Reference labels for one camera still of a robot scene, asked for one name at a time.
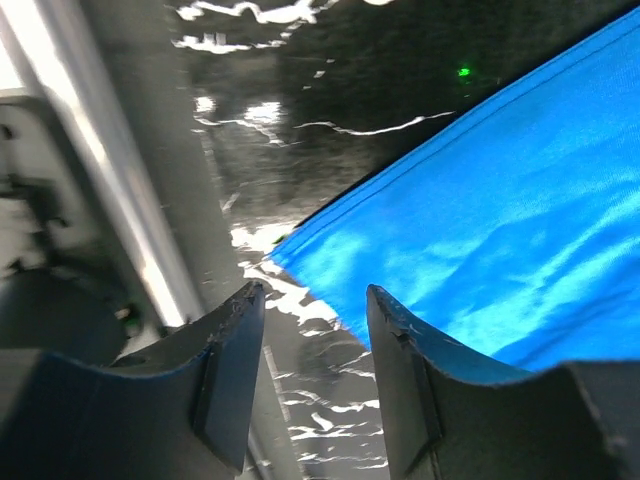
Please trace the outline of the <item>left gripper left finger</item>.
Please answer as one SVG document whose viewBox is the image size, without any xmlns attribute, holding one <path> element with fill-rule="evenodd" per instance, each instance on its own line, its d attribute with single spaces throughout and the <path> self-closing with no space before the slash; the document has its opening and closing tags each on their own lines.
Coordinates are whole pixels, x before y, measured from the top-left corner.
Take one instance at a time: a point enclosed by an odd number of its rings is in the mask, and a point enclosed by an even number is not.
<svg viewBox="0 0 640 480">
<path fill-rule="evenodd" d="M 244 467 L 265 317 L 249 282 L 112 367 L 1 354 L 5 479 L 233 479 Z"/>
</svg>

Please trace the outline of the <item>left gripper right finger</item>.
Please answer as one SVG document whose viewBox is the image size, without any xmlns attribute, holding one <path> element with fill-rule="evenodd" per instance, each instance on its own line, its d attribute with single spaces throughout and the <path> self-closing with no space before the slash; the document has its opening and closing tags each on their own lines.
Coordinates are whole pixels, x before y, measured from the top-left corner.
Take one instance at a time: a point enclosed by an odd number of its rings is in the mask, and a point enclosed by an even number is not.
<svg viewBox="0 0 640 480">
<path fill-rule="evenodd" d="M 394 479 L 635 479 L 639 365 L 530 373 L 423 322 L 378 286 L 367 321 Z"/>
</svg>

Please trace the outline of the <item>blue cloth napkin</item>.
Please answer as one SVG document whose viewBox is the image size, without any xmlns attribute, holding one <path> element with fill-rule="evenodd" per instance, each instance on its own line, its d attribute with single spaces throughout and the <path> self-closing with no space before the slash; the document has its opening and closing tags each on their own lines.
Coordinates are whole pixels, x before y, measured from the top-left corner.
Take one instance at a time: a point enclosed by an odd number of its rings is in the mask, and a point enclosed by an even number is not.
<svg viewBox="0 0 640 480">
<path fill-rule="evenodd" d="M 639 355 L 639 14 L 465 114 L 273 261 L 361 341 L 365 292 L 504 363 Z"/>
</svg>

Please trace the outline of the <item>aluminium frame rail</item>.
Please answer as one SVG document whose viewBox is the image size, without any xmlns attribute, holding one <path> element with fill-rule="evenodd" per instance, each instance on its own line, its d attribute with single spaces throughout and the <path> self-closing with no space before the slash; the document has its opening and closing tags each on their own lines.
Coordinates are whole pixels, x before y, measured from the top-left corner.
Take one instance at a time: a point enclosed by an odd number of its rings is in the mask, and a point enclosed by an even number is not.
<svg viewBox="0 0 640 480">
<path fill-rule="evenodd" d="M 169 329 L 241 276 L 163 1 L 5 1 L 1 44 L 51 107 L 119 270 Z"/>
</svg>

